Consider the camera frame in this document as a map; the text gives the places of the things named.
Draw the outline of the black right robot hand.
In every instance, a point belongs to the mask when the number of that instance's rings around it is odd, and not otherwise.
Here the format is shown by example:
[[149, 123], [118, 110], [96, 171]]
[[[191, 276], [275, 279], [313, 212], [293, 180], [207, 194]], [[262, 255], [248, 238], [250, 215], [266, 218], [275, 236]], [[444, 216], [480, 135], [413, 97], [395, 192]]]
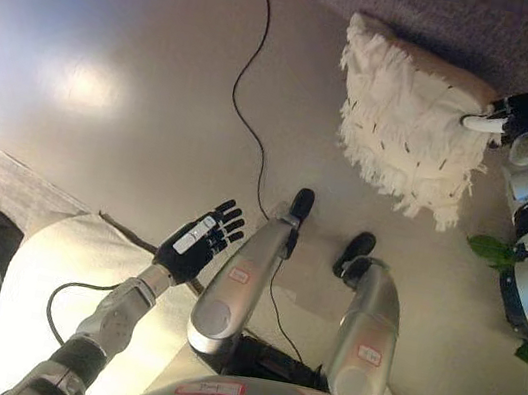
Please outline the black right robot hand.
[[469, 131], [490, 134], [489, 145], [499, 148], [511, 145], [528, 133], [528, 93], [511, 95], [489, 105], [486, 115], [466, 115], [460, 120]]

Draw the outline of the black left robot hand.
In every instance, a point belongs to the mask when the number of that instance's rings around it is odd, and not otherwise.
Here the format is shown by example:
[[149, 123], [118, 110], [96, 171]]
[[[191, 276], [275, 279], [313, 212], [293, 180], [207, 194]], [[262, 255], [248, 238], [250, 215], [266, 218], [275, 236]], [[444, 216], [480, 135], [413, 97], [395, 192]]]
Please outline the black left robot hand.
[[174, 285], [191, 282], [227, 246], [243, 238], [242, 209], [225, 201], [175, 231], [158, 246], [155, 266], [164, 268]]

